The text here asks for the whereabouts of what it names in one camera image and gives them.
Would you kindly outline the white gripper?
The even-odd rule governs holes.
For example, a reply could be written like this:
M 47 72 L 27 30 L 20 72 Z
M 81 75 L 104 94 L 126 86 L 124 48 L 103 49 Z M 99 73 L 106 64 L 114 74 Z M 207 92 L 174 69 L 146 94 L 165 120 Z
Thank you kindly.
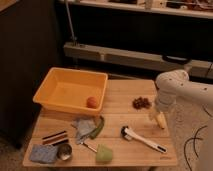
M 176 102 L 176 95 L 158 90 L 155 100 L 150 108 L 149 118 L 155 119 L 161 112 L 167 112 Z

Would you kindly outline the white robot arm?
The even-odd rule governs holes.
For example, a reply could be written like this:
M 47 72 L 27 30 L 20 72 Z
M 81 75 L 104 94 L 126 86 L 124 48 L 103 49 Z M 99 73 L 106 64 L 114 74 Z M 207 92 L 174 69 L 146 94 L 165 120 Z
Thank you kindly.
M 213 84 L 190 81 L 188 72 L 183 69 L 159 74 L 155 84 L 158 91 L 151 109 L 151 119 L 167 112 L 177 97 L 184 97 L 213 111 Z M 213 117 L 208 121 L 196 171 L 213 171 Z

